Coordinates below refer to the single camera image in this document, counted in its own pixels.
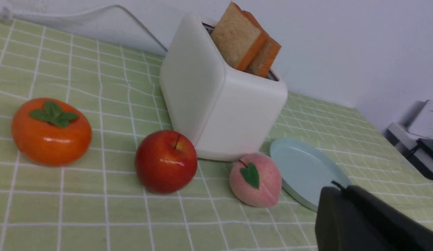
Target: apple stem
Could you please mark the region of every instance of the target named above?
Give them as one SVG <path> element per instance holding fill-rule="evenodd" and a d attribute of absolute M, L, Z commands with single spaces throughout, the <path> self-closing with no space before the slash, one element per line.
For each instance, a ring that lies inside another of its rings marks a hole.
<path fill-rule="evenodd" d="M 176 146 L 178 146 L 179 137 L 180 137 L 180 134 L 178 134 L 178 139 L 176 140 L 176 144 L 174 145 L 174 148 L 175 148 L 175 149 L 176 149 Z"/>
<path fill-rule="evenodd" d="M 247 165 L 244 162 L 242 162 L 241 159 L 239 159 L 238 161 L 241 162 L 247 168 Z"/>

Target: pink peach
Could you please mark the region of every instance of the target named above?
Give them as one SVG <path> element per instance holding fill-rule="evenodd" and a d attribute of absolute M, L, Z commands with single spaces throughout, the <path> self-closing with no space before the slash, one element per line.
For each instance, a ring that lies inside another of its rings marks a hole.
<path fill-rule="evenodd" d="M 245 181 L 240 169 L 254 163 L 260 177 L 259 189 Z M 278 203 L 282 189 L 282 176 L 274 161 L 261 153 L 243 156 L 232 168 L 229 178 L 230 188 L 237 198 L 248 205 L 256 207 L 272 207 Z"/>

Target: persimmon leaf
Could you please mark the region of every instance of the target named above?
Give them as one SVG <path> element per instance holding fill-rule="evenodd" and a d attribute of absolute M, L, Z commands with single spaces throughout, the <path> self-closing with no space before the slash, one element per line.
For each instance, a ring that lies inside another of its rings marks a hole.
<path fill-rule="evenodd" d="M 55 121 L 51 121 L 50 123 L 60 128 L 65 128 L 69 126 L 69 121 L 67 120 L 55 120 Z"/>
<path fill-rule="evenodd" d="M 29 116 L 32 119 L 36 119 L 36 120 L 43 121 L 43 122 L 49 122 L 49 120 L 50 120 L 49 114 L 46 111 L 39 110 L 39 109 L 29 112 Z"/>
<path fill-rule="evenodd" d="M 240 168 L 244 180 L 255 189 L 260 189 L 260 175 L 254 163 L 249 162 L 247 168 Z"/>
<path fill-rule="evenodd" d="M 43 105 L 43 108 L 44 111 L 46 111 L 51 117 L 59 116 L 63 112 L 61 106 L 52 100 L 46 101 Z"/>
<path fill-rule="evenodd" d="M 63 112 L 58 116 L 58 120 L 71 121 L 74 119 L 78 119 L 78 114 L 71 112 Z"/>

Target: light blue plate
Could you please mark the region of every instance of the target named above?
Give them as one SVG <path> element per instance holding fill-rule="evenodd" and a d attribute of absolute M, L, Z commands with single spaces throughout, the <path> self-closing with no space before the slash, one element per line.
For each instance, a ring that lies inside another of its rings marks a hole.
<path fill-rule="evenodd" d="M 351 184 L 347 175 L 321 151 L 291 138 L 272 142 L 270 155 L 282 175 L 282 186 L 297 202 L 317 212 L 322 187 L 337 181 Z"/>

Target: persimmon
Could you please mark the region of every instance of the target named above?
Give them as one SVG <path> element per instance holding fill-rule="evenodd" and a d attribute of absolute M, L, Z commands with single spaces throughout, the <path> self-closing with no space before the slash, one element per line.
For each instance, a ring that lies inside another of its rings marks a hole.
<path fill-rule="evenodd" d="M 71 105 L 50 98 L 25 102 L 13 116 L 11 130 L 26 157 L 54 167 L 81 158 L 92 140 L 86 117 Z"/>

